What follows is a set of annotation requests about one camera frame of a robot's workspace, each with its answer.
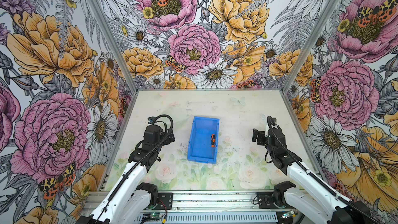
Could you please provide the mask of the orange black screwdriver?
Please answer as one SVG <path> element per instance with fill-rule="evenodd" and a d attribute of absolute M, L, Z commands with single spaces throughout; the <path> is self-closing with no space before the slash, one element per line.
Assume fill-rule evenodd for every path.
<path fill-rule="evenodd" d="M 216 147 L 216 135 L 215 134 L 211 135 L 211 147 L 212 148 Z"/>

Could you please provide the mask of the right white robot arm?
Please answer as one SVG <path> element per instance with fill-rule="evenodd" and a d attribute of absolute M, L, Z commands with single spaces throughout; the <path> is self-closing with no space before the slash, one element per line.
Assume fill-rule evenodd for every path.
<path fill-rule="evenodd" d="M 267 150 L 271 163 L 290 178 L 277 184 L 273 204 L 291 206 L 315 224 L 377 224 L 371 210 L 362 202 L 353 202 L 325 183 L 290 151 L 280 127 L 267 132 L 253 130 L 252 141 Z"/>

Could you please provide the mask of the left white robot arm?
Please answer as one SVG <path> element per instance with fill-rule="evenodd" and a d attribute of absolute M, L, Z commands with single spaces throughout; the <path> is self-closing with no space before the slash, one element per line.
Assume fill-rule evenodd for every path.
<path fill-rule="evenodd" d="M 131 224 L 146 208 L 155 207 L 158 187 L 144 183 L 150 168 L 159 161 L 162 146 L 175 141 L 173 129 L 159 125 L 146 127 L 144 139 L 130 154 L 122 175 L 89 216 L 81 216 L 78 224 Z"/>

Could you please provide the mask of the blue plastic bin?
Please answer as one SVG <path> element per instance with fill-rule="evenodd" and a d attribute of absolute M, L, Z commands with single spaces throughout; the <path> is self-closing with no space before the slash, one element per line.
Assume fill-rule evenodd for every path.
<path fill-rule="evenodd" d="M 187 159 L 192 162 L 216 164 L 220 120 L 195 116 L 188 144 Z M 211 135 L 216 135 L 216 147 L 211 147 Z"/>

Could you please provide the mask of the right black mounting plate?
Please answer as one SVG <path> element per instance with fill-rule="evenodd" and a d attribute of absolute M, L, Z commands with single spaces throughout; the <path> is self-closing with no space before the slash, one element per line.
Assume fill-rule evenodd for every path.
<path fill-rule="evenodd" d="M 272 192 L 257 192 L 259 209 L 275 209 L 274 196 Z"/>

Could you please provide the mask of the black mounting plate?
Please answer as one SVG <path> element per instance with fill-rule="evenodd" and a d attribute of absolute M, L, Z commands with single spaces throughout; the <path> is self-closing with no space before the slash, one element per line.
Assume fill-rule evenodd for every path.
<path fill-rule="evenodd" d="M 171 210 L 173 206 L 174 194 L 171 192 L 159 192 L 155 210 Z"/>
<path fill-rule="evenodd" d="M 257 192 L 259 209 L 275 209 L 274 196 L 272 192 Z"/>

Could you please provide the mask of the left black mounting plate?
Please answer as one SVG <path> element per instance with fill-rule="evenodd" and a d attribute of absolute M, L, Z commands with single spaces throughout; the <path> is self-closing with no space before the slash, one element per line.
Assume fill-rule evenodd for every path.
<path fill-rule="evenodd" d="M 173 206 L 174 194 L 171 192 L 159 192 L 155 210 L 171 210 Z"/>

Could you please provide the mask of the aluminium corner post right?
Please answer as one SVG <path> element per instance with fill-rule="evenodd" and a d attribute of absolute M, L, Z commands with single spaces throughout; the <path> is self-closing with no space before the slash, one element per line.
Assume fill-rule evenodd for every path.
<path fill-rule="evenodd" d="M 333 10 L 336 8 L 340 1 L 341 0 L 327 0 L 324 10 L 320 11 L 319 18 L 312 28 L 307 41 L 305 42 L 295 64 L 292 67 L 292 70 L 290 71 L 287 79 L 283 84 L 282 93 L 287 93 L 290 85 L 296 79 L 298 73 L 301 70 L 301 67 L 304 65 L 304 62 L 307 60 L 307 57 L 310 54 L 314 43 L 322 32 L 321 28 L 326 25 L 326 22 L 328 21 L 331 14 L 333 13 Z"/>

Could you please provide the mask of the aluminium corner post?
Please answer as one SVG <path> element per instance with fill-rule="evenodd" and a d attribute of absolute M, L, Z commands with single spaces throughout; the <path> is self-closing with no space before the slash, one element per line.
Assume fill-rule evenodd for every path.
<path fill-rule="evenodd" d="M 120 47 L 114 37 L 114 34 L 112 33 L 112 29 L 109 26 L 106 15 L 102 10 L 102 4 L 100 3 L 100 0 L 86 0 L 86 1 L 90 6 L 93 17 L 98 22 L 98 25 L 101 28 L 102 33 L 104 34 L 104 37 L 110 47 L 110 50 L 115 56 L 115 59 L 121 69 L 121 72 L 124 75 L 124 78 L 126 80 L 129 89 L 131 90 L 134 96 L 137 96 L 138 87 L 133 77 L 131 76 L 131 72 L 127 67 L 126 62 L 122 56 L 122 51 L 120 50 Z"/>
<path fill-rule="evenodd" d="M 307 57 L 310 54 L 314 43 L 322 32 L 321 28 L 326 25 L 326 22 L 328 21 L 331 14 L 333 13 L 333 10 L 336 8 L 340 1 L 341 0 L 327 0 L 324 10 L 320 11 L 319 18 L 312 28 L 307 41 L 305 42 L 295 64 L 292 67 L 292 70 L 290 71 L 287 79 L 283 84 L 282 93 L 287 93 L 290 85 L 296 79 L 298 73 L 301 70 L 301 67 L 304 65 L 304 62 L 307 60 Z"/>

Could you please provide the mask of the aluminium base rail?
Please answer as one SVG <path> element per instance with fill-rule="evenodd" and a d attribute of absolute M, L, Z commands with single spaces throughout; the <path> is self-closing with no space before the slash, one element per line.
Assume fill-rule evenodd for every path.
<path fill-rule="evenodd" d="M 159 191 L 159 195 L 173 194 L 172 208 L 168 213 L 188 212 L 286 212 L 290 207 L 277 208 L 271 204 L 260 209 L 259 190 L 180 190 Z"/>

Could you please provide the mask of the aluminium corner post left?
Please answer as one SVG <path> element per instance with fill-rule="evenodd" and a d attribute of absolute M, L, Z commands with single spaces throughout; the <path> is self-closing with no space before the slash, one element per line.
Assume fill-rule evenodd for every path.
<path fill-rule="evenodd" d="M 121 72 L 124 75 L 124 78 L 126 80 L 129 89 L 131 90 L 134 96 L 137 96 L 138 87 L 133 77 L 131 76 L 131 72 L 127 67 L 126 62 L 122 56 L 122 51 L 120 50 L 120 47 L 114 37 L 114 34 L 112 33 L 112 29 L 109 26 L 106 15 L 102 10 L 102 4 L 100 3 L 100 0 L 86 0 L 86 1 L 90 6 L 93 17 L 98 22 L 98 25 L 101 28 L 102 33 L 104 34 L 104 37 L 110 47 L 110 50 L 115 56 L 115 59 L 121 69 Z"/>

